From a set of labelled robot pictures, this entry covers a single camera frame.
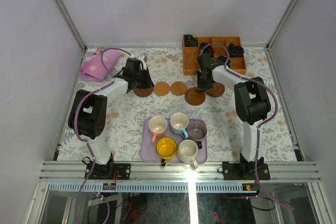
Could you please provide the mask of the large dark wooden saucer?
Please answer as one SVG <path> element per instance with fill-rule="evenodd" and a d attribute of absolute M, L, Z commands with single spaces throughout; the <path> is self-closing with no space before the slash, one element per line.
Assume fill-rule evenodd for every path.
<path fill-rule="evenodd" d="M 133 91 L 135 95 L 137 95 L 138 97 L 144 98 L 144 97 L 148 97 L 153 92 L 153 87 L 145 88 L 145 89 L 139 89 L 135 87 Z"/>

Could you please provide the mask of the light wooden coaster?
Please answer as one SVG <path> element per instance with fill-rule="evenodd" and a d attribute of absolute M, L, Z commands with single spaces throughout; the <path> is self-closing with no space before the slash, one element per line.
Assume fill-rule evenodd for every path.
<path fill-rule="evenodd" d="M 170 90 L 172 92 L 173 95 L 176 95 L 176 96 L 181 96 L 181 95 L 184 95 L 186 90 L 187 90 L 187 86 L 184 82 L 182 81 L 177 81 L 177 82 L 174 82 L 171 87 L 170 87 Z"/>
<path fill-rule="evenodd" d="M 165 96 L 170 92 L 170 85 L 167 82 L 160 81 L 155 84 L 154 92 L 159 96 Z"/>

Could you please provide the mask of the light blue mug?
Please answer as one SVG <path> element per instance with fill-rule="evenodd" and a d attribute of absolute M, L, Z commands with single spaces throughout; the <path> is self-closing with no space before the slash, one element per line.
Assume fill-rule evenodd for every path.
<path fill-rule="evenodd" d="M 188 117 L 181 112 L 174 113 L 170 118 L 170 126 L 171 130 L 183 137 L 184 139 L 188 139 L 187 127 L 189 125 Z"/>

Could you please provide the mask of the purple mug black handle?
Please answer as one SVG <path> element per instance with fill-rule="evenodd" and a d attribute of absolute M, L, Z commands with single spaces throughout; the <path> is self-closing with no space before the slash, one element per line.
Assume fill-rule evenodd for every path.
<path fill-rule="evenodd" d="M 197 147 L 201 150 L 203 148 L 203 141 L 207 136 L 207 126 L 202 121 L 193 121 L 187 127 L 188 136 L 193 140 Z"/>

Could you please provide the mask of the cream white mug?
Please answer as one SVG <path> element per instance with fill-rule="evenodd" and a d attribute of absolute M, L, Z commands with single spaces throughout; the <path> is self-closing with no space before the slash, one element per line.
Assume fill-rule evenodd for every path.
<path fill-rule="evenodd" d="M 183 140 L 178 147 L 177 156 L 185 164 L 190 164 L 193 169 L 198 169 L 196 160 L 198 155 L 198 146 L 193 140 Z"/>

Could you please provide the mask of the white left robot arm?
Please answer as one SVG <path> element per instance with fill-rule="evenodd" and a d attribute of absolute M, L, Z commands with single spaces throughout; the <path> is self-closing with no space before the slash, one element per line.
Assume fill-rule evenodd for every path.
<path fill-rule="evenodd" d="M 109 163 L 112 154 L 103 136 L 108 100 L 125 95 L 134 88 L 140 90 L 152 87 L 154 84 L 144 60 L 128 58 L 125 67 L 110 83 L 91 92 L 83 89 L 77 91 L 68 127 L 79 141 L 86 143 L 93 161 L 98 164 L 97 173 L 103 179 L 111 178 L 115 172 L 115 166 Z"/>

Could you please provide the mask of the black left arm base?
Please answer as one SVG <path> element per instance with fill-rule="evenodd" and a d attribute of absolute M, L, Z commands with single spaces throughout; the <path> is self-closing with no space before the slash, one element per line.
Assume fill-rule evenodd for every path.
<path fill-rule="evenodd" d="M 107 164 L 95 164 L 93 171 L 90 170 L 93 165 L 93 160 L 86 156 L 82 159 L 82 163 L 86 165 L 85 178 L 94 180 L 129 180 L 131 174 L 131 164 L 115 163 L 113 155 L 110 156 Z"/>

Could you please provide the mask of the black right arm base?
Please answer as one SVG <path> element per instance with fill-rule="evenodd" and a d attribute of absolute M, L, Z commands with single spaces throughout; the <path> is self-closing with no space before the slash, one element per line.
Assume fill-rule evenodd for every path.
<path fill-rule="evenodd" d="M 222 174 L 225 180 L 270 180 L 268 165 L 264 158 L 257 160 L 257 169 L 255 169 L 255 161 L 248 162 L 240 154 L 238 163 L 222 162 L 222 166 L 217 169 L 217 172 Z"/>

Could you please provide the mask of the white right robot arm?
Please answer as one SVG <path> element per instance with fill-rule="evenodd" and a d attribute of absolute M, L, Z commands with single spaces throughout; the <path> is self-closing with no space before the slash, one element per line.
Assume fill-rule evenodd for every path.
<path fill-rule="evenodd" d="M 248 78 L 226 66 L 227 60 L 213 62 L 210 55 L 202 54 L 197 62 L 198 89 L 208 91 L 218 82 L 234 92 L 236 113 L 244 129 L 241 154 L 246 162 L 239 166 L 239 172 L 243 178 L 251 179 L 258 173 L 254 161 L 261 157 L 261 125 L 271 110 L 267 87 L 261 78 Z"/>

